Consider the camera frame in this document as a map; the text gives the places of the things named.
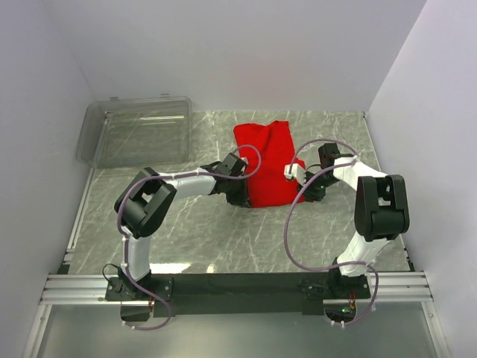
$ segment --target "purple cable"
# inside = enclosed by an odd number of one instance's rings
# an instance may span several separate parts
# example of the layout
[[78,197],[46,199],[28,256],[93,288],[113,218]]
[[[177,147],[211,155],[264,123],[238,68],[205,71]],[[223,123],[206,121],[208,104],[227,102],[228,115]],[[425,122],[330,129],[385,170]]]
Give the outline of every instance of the purple cable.
[[[354,155],[358,155],[358,152],[351,148],[348,144],[346,143],[343,143],[339,140],[334,140],[334,139],[313,139],[313,140],[310,140],[309,142],[305,143],[304,145],[302,145],[301,147],[298,148],[297,152],[295,153],[294,155],[294,158],[293,160],[291,161],[291,163],[294,162],[294,160],[296,159],[297,155],[298,155],[298,152],[303,149],[303,147],[305,147],[305,145],[308,145],[308,144],[311,144],[313,142],[323,142],[323,141],[327,141],[327,142],[336,142],[338,144],[341,144],[343,146],[345,146],[346,148],[348,148],[349,150],[351,150],[351,152],[354,153]],[[291,206],[290,206],[290,210],[288,211],[288,215],[286,216],[286,220],[285,220],[285,227],[283,229],[283,244],[285,246],[285,252],[288,256],[288,258],[290,259],[290,261],[293,262],[293,264],[295,264],[296,266],[298,266],[300,269],[302,270],[305,270],[305,271],[313,271],[313,272],[320,272],[320,271],[329,271],[331,269],[336,269],[336,268],[339,268],[339,267],[342,267],[342,266],[347,266],[347,265],[363,265],[363,266],[366,266],[368,267],[373,273],[374,273],[374,276],[376,277],[376,282],[375,282],[375,285],[374,285],[374,293],[373,293],[373,296],[371,297],[371,301],[370,303],[368,304],[368,306],[366,307],[366,309],[358,316],[356,317],[355,319],[353,319],[352,321],[350,322],[347,322],[347,323],[344,323],[344,325],[348,325],[348,324],[353,324],[353,323],[356,323],[357,321],[359,321],[360,319],[362,319],[363,317],[365,317],[370,311],[371,311],[371,307],[373,307],[374,305],[374,302],[376,300],[376,296],[378,295],[378,285],[379,285],[379,275],[378,275],[378,271],[375,270],[374,267],[372,267],[372,265],[368,265],[365,261],[348,261],[348,262],[345,262],[345,263],[336,263],[335,265],[330,265],[330,266],[324,266],[324,267],[308,267],[308,266],[305,266],[303,265],[302,263],[299,263],[294,257],[293,255],[291,254],[290,252],[290,248],[288,246],[288,227],[290,226],[290,220],[291,220],[291,214],[293,213],[293,210],[294,208],[297,206],[297,203],[298,201],[300,200],[301,196],[303,195],[303,193],[313,184],[313,182],[318,178],[320,177],[321,175],[325,174],[326,172],[329,172],[333,169],[337,169],[337,168],[343,168],[345,166],[352,166],[356,163],[356,159],[354,159],[352,162],[350,163],[345,163],[345,164],[338,164],[336,166],[329,166],[325,169],[321,169],[318,173],[316,173],[315,175],[313,175],[310,180],[308,180],[305,185],[303,186],[303,188],[301,188],[301,190],[298,192],[297,196],[295,197],[295,199],[293,200],[293,202],[291,203]]]
[[259,158],[259,162],[256,166],[256,168],[250,173],[250,174],[247,174],[247,175],[244,175],[244,176],[241,176],[241,177],[232,177],[232,176],[229,176],[229,175],[223,175],[223,174],[217,174],[217,173],[204,173],[204,172],[190,172],[190,173],[184,173],[184,174],[181,174],[181,175],[174,175],[174,177],[172,175],[158,175],[156,177],[148,177],[148,178],[143,178],[139,181],[137,181],[134,185],[132,185],[132,187],[126,192],[126,195],[124,196],[124,199],[122,200],[121,204],[119,205],[119,208],[118,208],[118,218],[116,220],[116,225],[118,227],[118,231],[119,233],[121,233],[124,237],[125,237],[125,241],[124,241],[124,264],[126,265],[125,267],[125,271],[126,271],[126,276],[127,276],[127,279],[139,290],[139,291],[142,291],[144,292],[146,295],[149,295],[151,296],[154,300],[156,301],[159,301],[161,304],[163,304],[165,306],[165,308],[167,308],[168,310],[168,316],[167,318],[164,320],[163,323],[161,324],[158,324],[156,326],[152,326],[152,327],[141,327],[141,326],[135,326],[134,324],[131,324],[129,322],[125,322],[124,324],[127,325],[128,327],[131,327],[135,330],[156,330],[158,328],[161,328],[161,327],[164,327],[172,318],[172,307],[171,305],[166,301],[164,300],[163,298],[161,298],[160,296],[152,293],[151,291],[145,289],[144,287],[142,287],[141,285],[139,285],[134,279],[133,279],[133,276],[131,275],[130,273],[130,270],[129,270],[129,267],[128,267],[128,258],[129,258],[129,238],[130,238],[130,235],[122,230],[122,225],[121,225],[121,220],[122,220],[122,215],[123,215],[123,212],[124,212],[124,206],[126,204],[126,199],[128,199],[132,192],[134,190],[136,190],[137,187],[139,187],[140,185],[142,185],[143,183],[146,183],[148,181],[152,181],[152,180],[171,180],[171,179],[181,179],[181,178],[190,178],[190,177],[196,177],[198,175],[206,175],[206,176],[210,176],[210,177],[216,177],[216,178],[224,178],[224,179],[232,179],[232,180],[244,180],[244,179],[247,179],[247,178],[250,178],[252,175],[255,175],[258,170],[260,169],[260,166],[262,165],[262,155],[260,154],[259,150],[257,148],[255,148],[253,145],[250,145],[250,144],[244,144],[244,145],[240,145],[239,147],[237,147],[233,153],[237,152],[238,150],[242,149],[242,148],[252,148],[256,154],[257,154],[257,157]]

